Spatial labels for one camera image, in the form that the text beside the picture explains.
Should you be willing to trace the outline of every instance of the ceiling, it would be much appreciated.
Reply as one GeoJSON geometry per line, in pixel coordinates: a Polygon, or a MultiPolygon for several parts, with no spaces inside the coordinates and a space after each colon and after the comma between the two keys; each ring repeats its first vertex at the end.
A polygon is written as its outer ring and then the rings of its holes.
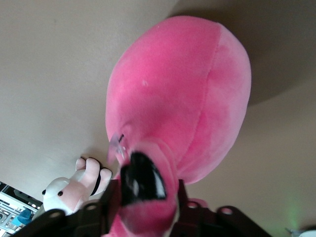
{"type": "Polygon", "coordinates": [[[140,35],[174,15],[225,25],[253,74],[235,145],[189,196],[213,210],[234,205],[273,236],[315,225],[314,0],[0,1],[0,180],[42,200],[80,155],[107,165],[111,71],[140,35]]]}

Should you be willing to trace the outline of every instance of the blue object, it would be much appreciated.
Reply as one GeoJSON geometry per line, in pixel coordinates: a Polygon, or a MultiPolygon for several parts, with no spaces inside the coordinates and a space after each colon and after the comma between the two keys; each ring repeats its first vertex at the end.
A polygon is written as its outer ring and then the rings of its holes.
{"type": "Polygon", "coordinates": [[[32,216],[32,212],[29,209],[26,209],[22,211],[20,215],[18,215],[18,220],[22,224],[27,225],[28,223],[32,221],[31,216],[32,216]]]}
{"type": "Polygon", "coordinates": [[[11,221],[11,224],[15,226],[20,226],[21,222],[18,220],[18,216],[14,217],[14,219],[11,221]]]}

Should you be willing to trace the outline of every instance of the white stuffed animal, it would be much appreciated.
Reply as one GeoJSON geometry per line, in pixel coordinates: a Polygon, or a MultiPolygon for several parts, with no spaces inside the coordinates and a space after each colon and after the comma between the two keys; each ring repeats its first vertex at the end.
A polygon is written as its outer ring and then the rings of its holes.
{"type": "Polygon", "coordinates": [[[106,190],[111,176],[110,170],[100,170],[100,163],[94,158],[80,157],[76,162],[76,172],[70,179],[57,178],[42,192],[45,211],[61,209],[66,215],[78,211],[90,196],[106,190]]]}

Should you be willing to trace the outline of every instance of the black beak tip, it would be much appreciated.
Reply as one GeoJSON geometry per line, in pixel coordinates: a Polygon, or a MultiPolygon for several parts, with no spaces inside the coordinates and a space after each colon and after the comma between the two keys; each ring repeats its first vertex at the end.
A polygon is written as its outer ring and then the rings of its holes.
{"type": "Polygon", "coordinates": [[[130,165],[122,167],[120,175],[123,206],[166,199],[165,184],[160,172],[142,152],[132,153],[130,165]]]}

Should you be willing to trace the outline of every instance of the pink stuffed animal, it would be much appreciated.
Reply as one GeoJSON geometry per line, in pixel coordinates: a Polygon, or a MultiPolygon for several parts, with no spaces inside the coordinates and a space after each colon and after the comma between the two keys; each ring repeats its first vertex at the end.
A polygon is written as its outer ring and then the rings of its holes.
{"type": "Polygon", "coordinates": [[[106,104],[122,192],[110,236],[163,236],[175,215],[178,179],[197,182],[225,157],[244,119],[250,85],[243,46],[205,19],[164,20],[123,54],[106,104]]]}
{"type": "Polygon", "coordinates": [[[111,176],[110,170],[100,170],[100,163],[94,158],[77,159],[76,172],[70,179],[54,179],[42,192],[45,211],[61,209],[66,215],[76,212],[91,195],[97,195],[106,189],[111,176]]]}

